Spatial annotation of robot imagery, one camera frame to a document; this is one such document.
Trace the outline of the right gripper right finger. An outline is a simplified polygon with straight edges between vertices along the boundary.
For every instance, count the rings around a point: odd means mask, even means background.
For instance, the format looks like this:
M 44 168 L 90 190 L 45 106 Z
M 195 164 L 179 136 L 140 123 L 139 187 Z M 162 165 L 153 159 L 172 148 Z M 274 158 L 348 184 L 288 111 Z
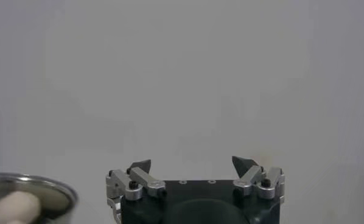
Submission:
M 284 199 L 285 174 L 280 167 L 265 170 L 253 159 L 239 156 L 232 156 L 232 162 L 239 177 L 233 181 L 233 186 L 243 197 L 255 192 L 263 200 Z

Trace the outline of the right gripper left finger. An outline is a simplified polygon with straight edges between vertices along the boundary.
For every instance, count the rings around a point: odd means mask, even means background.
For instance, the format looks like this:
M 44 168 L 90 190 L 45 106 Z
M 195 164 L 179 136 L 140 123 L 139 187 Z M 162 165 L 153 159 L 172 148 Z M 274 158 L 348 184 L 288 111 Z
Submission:
M 166 182 L 149 174 L 151 160 L 137 161 L 126 170 L 110 170 L 106 175 L 107 199 L 117 200 L 124 197 L 128 201 L 138 201 L 144 193 L 154 198 L 166 196 Z

